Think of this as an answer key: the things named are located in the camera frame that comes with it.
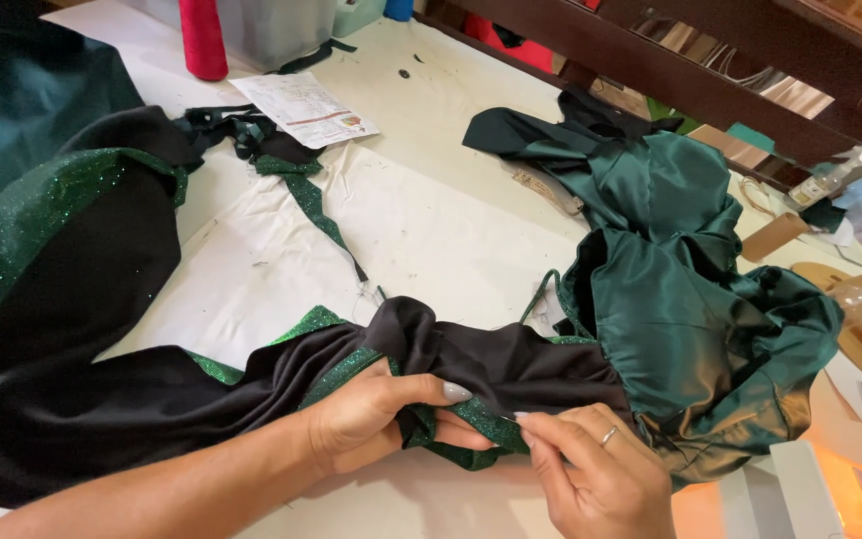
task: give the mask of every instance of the silver ring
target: silver ring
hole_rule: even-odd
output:
[[[617,425],[612,427],[610,431],[607,431],[607,434],[605,435],[605,439],[601,440],[601,447],[604,447],[607,444],[607,440],[609,440],[610,437],[613,436],[614,433],[616,433],[616,431],[617,431]]]

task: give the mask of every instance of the forearm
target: forearm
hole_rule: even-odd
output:
[[[80,484],[0,519],[0,537],[228,537],[322,478],[298,416]]]

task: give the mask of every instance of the woman's left hand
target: woman's left hand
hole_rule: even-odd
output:
[[[345,473],[387,457],[401,448],[395,414],[411,403],[447,406],[472,397],[461,386],[431,374],[392,376],[382,358],[321,402],[299,411],[308,445],[326,474]],[[435,440],[484,451],[490,440],[457,415],[435,410]]]

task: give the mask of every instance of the hand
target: hand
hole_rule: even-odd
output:
[[[607,406],[595,404],[556,416],[523,414],[517,422],[531,446],[551,522],[564,537],[675,537],[664,463]],[[614,426],[618,430],[602,447]],[[580,471],[581,486],[571,482],[558,451]]]
[[[387,358],[361,371],[321,402],[297,414],[305,421],[309,450],[325,474],[354,471],[401,448],[395,414],[411,403],[447,406],[471,393],[430,374],[392,376]],[[484,451],[490,440],[457,415],[435,410],[435,440]]]

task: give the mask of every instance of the red thread spool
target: red thread spool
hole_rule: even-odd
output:
[[[222,80],[228,76],[225,44],[215,0],[178,0],[182,15],[185,68],[201,80]]]

